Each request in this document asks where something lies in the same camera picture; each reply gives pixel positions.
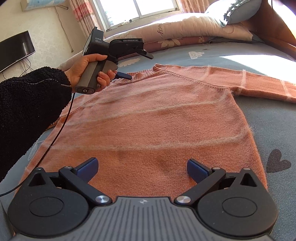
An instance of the brown headboard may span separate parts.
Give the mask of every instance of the brown headboard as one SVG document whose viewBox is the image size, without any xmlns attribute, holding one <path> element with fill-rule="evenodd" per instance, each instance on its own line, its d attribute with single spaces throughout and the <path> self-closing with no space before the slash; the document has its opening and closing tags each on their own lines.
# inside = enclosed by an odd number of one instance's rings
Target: brown headboard
<svg viewBox="0 0 296 241">
<path fill-rule="evenodd" d="M 296 0 L 262 0 L 258 12 L 243 24 L 266 44 L 296 58 L 295 2 Z"/>
</svg>

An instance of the flat screen tv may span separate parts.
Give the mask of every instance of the flat screen tv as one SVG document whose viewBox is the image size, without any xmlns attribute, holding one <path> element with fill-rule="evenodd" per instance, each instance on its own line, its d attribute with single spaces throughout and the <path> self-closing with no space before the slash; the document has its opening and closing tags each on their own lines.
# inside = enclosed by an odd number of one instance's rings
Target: flat screen tv
<svg viewBox="0 0 296 241">
<path fill-rule="evenodd" d="M 0 42 L 0 72 L 33 53 L 35 48 L 28 31 L 3 40 Z"/>
</svg>

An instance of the window pane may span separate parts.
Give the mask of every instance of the window pane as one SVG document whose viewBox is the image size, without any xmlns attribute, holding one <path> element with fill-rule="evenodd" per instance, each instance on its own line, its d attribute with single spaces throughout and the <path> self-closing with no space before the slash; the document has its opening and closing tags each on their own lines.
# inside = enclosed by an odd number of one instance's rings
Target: window pane
<svg viewBox="0 0 296 241">
<path fill-rule="evenodd" d="M 136 0 L 142 15 L 174 8 L 172 0 Z"/>
<path fill-rule="evenodd" d="M 133 0 L 100 0 L 111 26 L 138 17 Z"/>
</svg>

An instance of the metal screw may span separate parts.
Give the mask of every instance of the metal screw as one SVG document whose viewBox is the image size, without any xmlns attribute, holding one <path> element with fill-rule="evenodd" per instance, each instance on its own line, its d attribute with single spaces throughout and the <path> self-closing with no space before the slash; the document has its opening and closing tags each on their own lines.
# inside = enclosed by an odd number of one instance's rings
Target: metal screw
<svg viewBox="0 0 296 241">
<path fill-rule="evenodd" d="M 191 198 L 188 196 L 179 196 L 176 198 L 178 203 L 190 203 L 191 202 Z"/>
<path fill-rule="evenodd" d="M 95 201 L 97 203 L 106 203 L 106 202 L 109 202 L 109 200 L 110 200 L 110 198 L 105 195 L 100 195 L 95 198 Z"/>
</svg>

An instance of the orange knit sweater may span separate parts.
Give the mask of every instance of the orange knit sweater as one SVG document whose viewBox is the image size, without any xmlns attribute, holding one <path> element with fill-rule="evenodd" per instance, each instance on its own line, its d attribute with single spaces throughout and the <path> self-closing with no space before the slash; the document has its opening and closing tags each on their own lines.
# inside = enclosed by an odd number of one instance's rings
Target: orange knit sweater
<svg viewBox="0 0 296 241">
<path fill-rule="evenodd" d="M 267 187 L 252 132 L 232 91 L 296 102 L 296 87 L 267 76 L 216 67 L 156 64 L 130 73 L 102 92 L 75 99 L 69 119 L 40 166 L 48 172 L 90 157 L 99 172 L 90 184 L 116 196 L 170 196 L 193 185 L 186 162 L 195 158 L 228 172 L 250 167 Z M 43 142 L 33 169 L 65 120 Z"/>
</svg>

